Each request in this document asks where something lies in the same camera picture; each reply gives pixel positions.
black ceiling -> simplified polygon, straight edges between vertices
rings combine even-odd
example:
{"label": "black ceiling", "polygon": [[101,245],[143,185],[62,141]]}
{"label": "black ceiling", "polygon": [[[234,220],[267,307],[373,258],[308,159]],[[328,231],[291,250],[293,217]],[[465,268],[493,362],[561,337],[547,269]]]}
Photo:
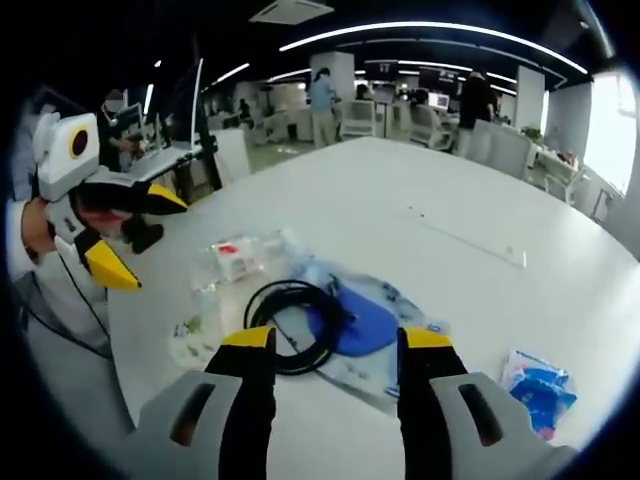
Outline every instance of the black ceiling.
{"label": "black ceiling", "polygon": [[[42,8],[59,14],[60,3],[52,3],[55,8]],[[599,68],[603,60],[591,30],[580,26],[581,18],[572,0],[538,0],[527,4],[526,10],[522,2],[513,0],[328,0],[326,3],[335,8],[333,13],[301,25],[249,23],[249,18],[269,3],[271,0],[111,0],[97,2],[91,12],[72,9],[60,20],[45,19],[37,24],[38,33],[50,41],[39,44],[34,53],[34,72],[41,81],[93,107],[113,86],[174,82],[193,62],[194,43],[205,59],[203,85],[245,62],[251,64],[220,84],[225,88],[239,80],[269,78],[306,68],[311,55],[345,43],[404,39],[340,50],[353,52],[358,66],[365,60],[398,58],[484,68],[507,77],[514,77],[522,63],[468,45],[441,43],[460,42],[490,47],[547,67],[567,77],[568,84],[585,80],[573,68],[529,47],[448,29],[367,31],[278,51],[287,43],[326,31],[392,21],[443,21],[497,30],[543,44],[589,71]],[[153,64],[158,59],[162,59],[162,65],[156,69]],[[560,81],[549,72],[547,78],[548,86]]]}

black cable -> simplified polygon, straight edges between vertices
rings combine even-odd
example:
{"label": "black cable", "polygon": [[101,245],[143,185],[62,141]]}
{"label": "black cable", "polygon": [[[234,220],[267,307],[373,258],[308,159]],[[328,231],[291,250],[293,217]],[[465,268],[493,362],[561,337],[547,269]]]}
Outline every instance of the black cable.
{"label": "black cable", "polygon": [[104,353],[99,352],[97,349],[87,345],[84,342],[81,342],[80,340],[73,338],[71,335],[66,335],[62,332],[60,332],[59,330],[56,330],[55,328],[53,328],[51,325],[49,325],[47,322],[45,322],[44,320],[42,320],[42,318],[40,318],[39,315],[36,315],[36,313],[31,309],[31,307],[29,306],[29,304],[24,300],[24,298],[22,298],[22,296],[20,295],[20,293],[18,292],[18,290],[14,287],[14,295],[16,296],[16,298],[19,300],[20,304],[22,305],[22,308],[25,309],[27,312],[29,312],[29,314],[36,319],[36,321],[42,325],[43,327],[45,327],[47,330],[49,330],[51,333],[58,335],[60,338],[64,338],[66,341],[73,343],[74,345],[87,350],[88,352],[93,353],[94,355],[97,355],[99,357],[104,358],[105,360],[109,360],[110,362],[113,361],[113,358],[111,358],[110,356],[105,355]]}
{"label": "black cable", "polygon": [[[277,286],[284,287],[266,294],[249,321],[254,301],[264,291]],[[342,308],[336,297],[315,285],[301,280],[280,280],[265,285],[253,294],[244,312],[244,327],[263,326],[270,320],[275,322],[274,316],[290,307],[312,309],[321,316],[324,324],[320,336],[306,350],[298,351],[296,355],[291,356],[277,355],[276,373],[289,376],[302,375],[317,370],[329,361],[336,350],[340,335],[349,321],[349,314]]]}
{"label": "black cable", "polygon": [[67,266],[67,262],[64,261],[64,258],[62,258],[62,255],[58,254],[58,256],[62,261],[62,266],[67,271],[67,275],[69,275],[69,278],[71,279],[71,283],[73,283],[73,286],[76,288],[76,291],[82,297],[82,300],[84,300],[84,303],[87,305],[87,307],[89,307],[89,310],[91,311],[91,314],[93,315],[93,317],[96,319],[96,322],[98,322],[98,325],[100,325],[100,328],[102,329],[104,334],[107,336],[107,339],[109,340],[109,342],[111,342],[111,336],[109,335],[109,332],[107,332],[107,329],[102,323],[102,320],[100,320],[100,317],[98,317],[98,314],[95,312],[95,310],[91,306],[91,303],[89,303],[89,300],[87,300],[87,297],[84,296],[84,293],[82,293],[82,290],[80,290],[80,287],[78,287],[78,284],[76,283],[76,279],[73,277],[73,275],[71,274],[71,271],[69,270],[69,267]]}

yellow circular camera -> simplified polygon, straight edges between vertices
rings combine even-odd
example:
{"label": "yellow circular camera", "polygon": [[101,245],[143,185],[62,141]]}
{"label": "yellow circular camera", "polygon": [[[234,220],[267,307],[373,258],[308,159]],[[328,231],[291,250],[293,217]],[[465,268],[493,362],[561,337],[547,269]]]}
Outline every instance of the yellow circular camera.
{"label": "yellow circular camera", "polygon": [[69,142],[69,155],[75,159],[80,157],[87,149],[89,143],[89,132],[86,127],[78,128],[73,135],[71,135],[71,141]]}

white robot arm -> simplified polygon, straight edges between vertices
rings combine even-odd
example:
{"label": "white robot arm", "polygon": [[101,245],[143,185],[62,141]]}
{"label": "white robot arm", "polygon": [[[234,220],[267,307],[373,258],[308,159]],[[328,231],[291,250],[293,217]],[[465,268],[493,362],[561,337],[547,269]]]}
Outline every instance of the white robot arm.
{"label": "white robot arm", "polygon": [[185,212],[187,205],[164,187],[101,167],[93,114],[64,119],[58,113],[43,115],[33,148],[40,195],[50,202],[47,217],[58,251],[79,260],[100,285],[139,289],[136,276],[77,214],[78,201],[90,210],[156,215]]}

blue plastic bag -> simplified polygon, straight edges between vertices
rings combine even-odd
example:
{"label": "blue plastic bag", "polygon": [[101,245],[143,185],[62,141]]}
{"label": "blue plastic bag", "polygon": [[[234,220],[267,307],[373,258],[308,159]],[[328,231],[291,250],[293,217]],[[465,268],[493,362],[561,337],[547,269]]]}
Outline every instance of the blue plastic bag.
{"label": "blue plastic bag", "polygon": [[545,440],[553,438],[558,420],[578,399],[566,370],[517,350],[507,358],[501,383],[527,407],[531,426]]}

